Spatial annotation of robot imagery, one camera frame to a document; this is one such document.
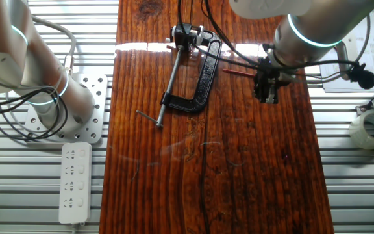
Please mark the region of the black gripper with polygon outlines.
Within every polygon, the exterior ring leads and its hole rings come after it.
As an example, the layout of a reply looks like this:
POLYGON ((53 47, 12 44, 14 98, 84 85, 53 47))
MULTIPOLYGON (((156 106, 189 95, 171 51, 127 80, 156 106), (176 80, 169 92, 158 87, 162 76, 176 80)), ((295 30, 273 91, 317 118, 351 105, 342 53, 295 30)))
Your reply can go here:
POLYGON ((270 59, 260 58, 258 62, 259 66, 254 76, 255 94, 262 94, 260 98, 262 103, 277 104, 284 99, 284 86, 288 86, 291 82, 280 80, 280 72, 269 68, 270 59))

